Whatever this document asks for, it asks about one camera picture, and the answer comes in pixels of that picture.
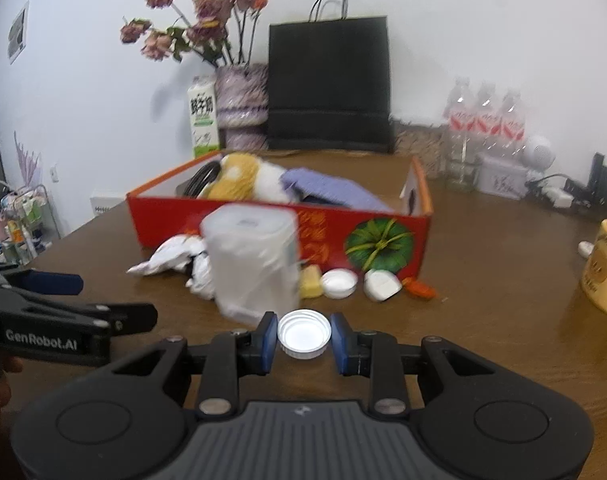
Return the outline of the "dried rose bouquet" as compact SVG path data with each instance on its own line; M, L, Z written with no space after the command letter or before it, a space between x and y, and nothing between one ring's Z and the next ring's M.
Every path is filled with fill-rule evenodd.
M148 60L177 63L194 53L213 68L248 66L256 26L268 0L145 0L152 10L171 9L176 20L166 28L143 18L124 20L122 44L139 44Z

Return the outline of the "purple speckled vase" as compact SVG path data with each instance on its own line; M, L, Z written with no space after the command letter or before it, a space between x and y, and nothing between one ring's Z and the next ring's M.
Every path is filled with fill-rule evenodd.
M260 152L268 148L268 65L219 67L215 73L216 118L224 148Z

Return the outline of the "water bottle red label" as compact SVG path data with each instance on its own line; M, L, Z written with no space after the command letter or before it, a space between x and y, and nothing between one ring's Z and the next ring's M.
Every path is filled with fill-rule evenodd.
M526 136L526 116L520 92L509 89L500 108L500 152L504 158L515 158Z
M488 153L497 144L501 130L501 116L495 84L482 82L477 93L474 112L479 152Z
M468 161L475 128L473 97L469 79L457 78L443 112L448 123L448 160L453 162Z

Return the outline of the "clear plastic jar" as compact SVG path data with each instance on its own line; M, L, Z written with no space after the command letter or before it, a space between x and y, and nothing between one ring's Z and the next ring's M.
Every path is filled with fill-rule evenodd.
M225 204L204 217L200 233L222 315L256 326L266 312L281 318L299 308L298 219L293 210Z

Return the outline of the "small orange object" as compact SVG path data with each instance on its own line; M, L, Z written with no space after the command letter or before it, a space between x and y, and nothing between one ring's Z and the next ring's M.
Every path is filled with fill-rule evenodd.
M436 289L416 280L416 278L404 278L402 286L411 296L418 299L430 301L438 297Z

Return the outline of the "white bottle cap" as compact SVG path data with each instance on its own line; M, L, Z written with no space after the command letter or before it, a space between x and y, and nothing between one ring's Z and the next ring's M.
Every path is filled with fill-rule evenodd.
M277 326L280 348L296 360L313 360L321 356L332 338L328 318L310 309L298 309L284 315Z

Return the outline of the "white paper box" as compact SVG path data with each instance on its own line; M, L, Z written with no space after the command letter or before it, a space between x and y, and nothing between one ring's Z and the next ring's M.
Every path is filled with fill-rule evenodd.
M108 210L118 206L125 201L122 195L92 195L90 206L95 217L105 214Z

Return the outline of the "yellow butter block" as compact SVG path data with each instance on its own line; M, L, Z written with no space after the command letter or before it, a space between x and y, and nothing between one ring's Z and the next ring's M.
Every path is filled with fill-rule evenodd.
M319 266L309 264L302 268L299 292L301 299L314 299L323 295L322 272Z

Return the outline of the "right water bottle red label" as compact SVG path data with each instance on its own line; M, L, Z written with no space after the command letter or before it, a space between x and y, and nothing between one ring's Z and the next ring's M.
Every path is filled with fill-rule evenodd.
M515 158L526 136L526 116L520 92L509 89L500 108L500 152L504 158Z

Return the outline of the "white wrapper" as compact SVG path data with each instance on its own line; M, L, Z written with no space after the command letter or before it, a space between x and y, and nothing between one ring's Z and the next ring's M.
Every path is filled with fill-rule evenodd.
M131 266L126 273L149 276L166 271L185 274L185 286L193 295L204 300L214 299L210 258L206 243L200 236L172 236L163 242L148 260Z

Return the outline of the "purple knitted cloth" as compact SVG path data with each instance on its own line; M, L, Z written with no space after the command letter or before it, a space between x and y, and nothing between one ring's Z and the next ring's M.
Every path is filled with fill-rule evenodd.
M308 168L286 170L279 178L282 187L301 203L353 210L392 212L393 209L363 186Z

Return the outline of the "white round lid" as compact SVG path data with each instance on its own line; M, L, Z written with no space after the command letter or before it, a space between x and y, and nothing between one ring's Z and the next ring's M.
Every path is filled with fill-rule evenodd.
M333 269L321 277L323 295L329 299L346 299L357 289L358 275L348 269Z

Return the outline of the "white floral tin box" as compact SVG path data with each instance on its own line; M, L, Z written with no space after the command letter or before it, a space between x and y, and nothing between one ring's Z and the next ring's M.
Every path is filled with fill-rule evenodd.
M493 196L521 200L527 193L528 169L519 162L487 154L477 156L475 188Z

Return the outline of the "orange white plush toy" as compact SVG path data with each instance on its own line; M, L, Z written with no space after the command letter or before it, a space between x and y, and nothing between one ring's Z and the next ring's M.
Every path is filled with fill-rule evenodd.
M253 202L295 204L296 192L282 183L286 169L247 153L225 155L221 171L213 183L207 184L199 198L223 202Z

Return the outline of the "middle water bottle red label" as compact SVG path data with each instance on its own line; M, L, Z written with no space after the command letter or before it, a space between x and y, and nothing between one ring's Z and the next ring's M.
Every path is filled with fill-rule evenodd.
M474 112L479 152L488 153L497 144L501 130L501 116L495 84L482 82L477 93Z

